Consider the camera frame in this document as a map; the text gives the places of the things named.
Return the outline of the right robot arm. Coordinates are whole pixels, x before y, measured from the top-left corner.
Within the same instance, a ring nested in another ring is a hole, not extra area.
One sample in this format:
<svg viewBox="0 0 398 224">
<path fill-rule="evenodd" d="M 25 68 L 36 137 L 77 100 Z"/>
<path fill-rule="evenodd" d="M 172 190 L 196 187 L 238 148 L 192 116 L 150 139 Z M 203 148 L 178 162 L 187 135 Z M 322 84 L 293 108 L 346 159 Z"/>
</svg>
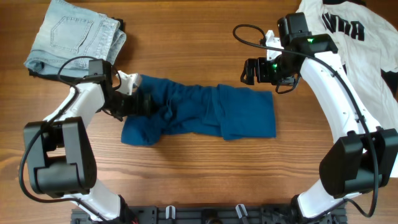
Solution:
<svg viewBox="0 0 398 224">
<path fill-rule="evenodd" d="M 376 210 L 379 189 L 397 177 L 397 131 L 384 129 L 363 105 L 327 34 L 312 34 L 301 12 L 277 22 L 279 36 L 264 32 L 265 57 L 246 60 L 241 81 L 270 83 L 286 92 L 300 80 L 314 92 L 331 129 L 333 146 L 319 165 L 319 180 L 289 204 L 261 208 L 264 223 L 344 223 L 345 205 L 371 194 L 364 216 Z"/>
</svg>

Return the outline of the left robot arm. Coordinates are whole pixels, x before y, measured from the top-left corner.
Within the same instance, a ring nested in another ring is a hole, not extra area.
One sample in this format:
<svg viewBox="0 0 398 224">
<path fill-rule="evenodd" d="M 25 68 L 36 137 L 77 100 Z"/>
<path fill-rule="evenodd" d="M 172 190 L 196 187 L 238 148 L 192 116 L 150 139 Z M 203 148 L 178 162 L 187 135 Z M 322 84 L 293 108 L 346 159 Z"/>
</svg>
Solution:
<svg viewBox="0 0 398 224">
<path fill-rule="evenodd" d="M 24 127 L 19 185 L 39 203 L 74 203 L 91 223 L 138 223 L 123 197 L 98 180 L 86 129 L 100 111 L 122 121 L 125 116 L 152 114 L 155 104 L 139 91 L 138 73 L 126 74 L 103 59 L 87 59 L 84 77 L 49 77 L 68 85 L 70 93 L 44 120 Z"/>
</svg>

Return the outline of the dark blue t-shirt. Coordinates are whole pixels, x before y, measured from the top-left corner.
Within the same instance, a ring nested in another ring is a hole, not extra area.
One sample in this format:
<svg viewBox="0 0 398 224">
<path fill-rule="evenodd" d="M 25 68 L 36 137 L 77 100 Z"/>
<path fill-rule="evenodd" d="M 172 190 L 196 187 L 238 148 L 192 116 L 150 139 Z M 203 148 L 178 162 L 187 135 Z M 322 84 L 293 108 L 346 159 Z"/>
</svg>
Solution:
<svg viewBox="0 0 398 224">
<path fill-rule="evenodd" d="M 277 135 L 269 91 L 183 85 L 147 75 L 142 76 L 139 89 L 151 94 L 159 109 L 151 116 L 128 116 L 121 133 L 124 144 L 152 146 L 165 134 L 198 133 L 225 141 Z"/>
</svg>

